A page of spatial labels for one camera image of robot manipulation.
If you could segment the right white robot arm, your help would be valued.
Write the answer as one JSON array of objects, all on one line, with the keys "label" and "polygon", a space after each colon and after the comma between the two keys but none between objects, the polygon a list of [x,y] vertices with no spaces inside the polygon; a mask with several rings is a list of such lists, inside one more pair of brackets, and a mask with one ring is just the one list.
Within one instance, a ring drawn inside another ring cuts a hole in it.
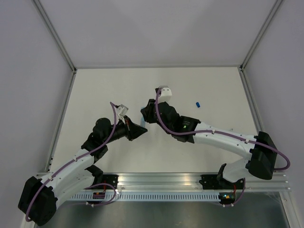
[{"label": "right white robot arm", "polygon": [[141,109],[141,114],[145,122],[158,124],[179,142],[206,144],[240,156],[238,161],[221,165],[216,182],[223,189],[247,177],[267,181],[273,177],[277,154],[271,137],[265,132],[242,135],[222,131],[198,119],[179,115],[167,102],[156,104],[154,99]]}]

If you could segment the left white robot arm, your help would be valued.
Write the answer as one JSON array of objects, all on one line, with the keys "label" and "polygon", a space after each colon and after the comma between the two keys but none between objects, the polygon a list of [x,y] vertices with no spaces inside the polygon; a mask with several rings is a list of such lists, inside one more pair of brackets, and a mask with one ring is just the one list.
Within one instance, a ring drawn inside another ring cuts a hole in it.
[{"label": "left white robot arm", "polygon": [[117,124],[107,118],[98,119],[88,139],[76,155],[65,165],[40,178],[30,177],[24,185],[18,208],[26,215],[26,221],[45,225],[56,210],[79,191],[103,184],[103,171],[95,166],[108,151],[107,144],[126,138],[137,139],[147,129],[124,116]]}]

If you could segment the light blue highlighter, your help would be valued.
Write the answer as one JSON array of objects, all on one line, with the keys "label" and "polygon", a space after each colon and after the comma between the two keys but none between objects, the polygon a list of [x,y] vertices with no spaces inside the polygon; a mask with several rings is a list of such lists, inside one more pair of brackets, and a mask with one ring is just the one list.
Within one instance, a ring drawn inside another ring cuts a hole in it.
[{"label": "light blue highlighter", "polygon": [[146,122],[144,120],[144,117],[141,117],[140,126],[143,127],[143,128],[145,128],[145,124],[146,124]]}]

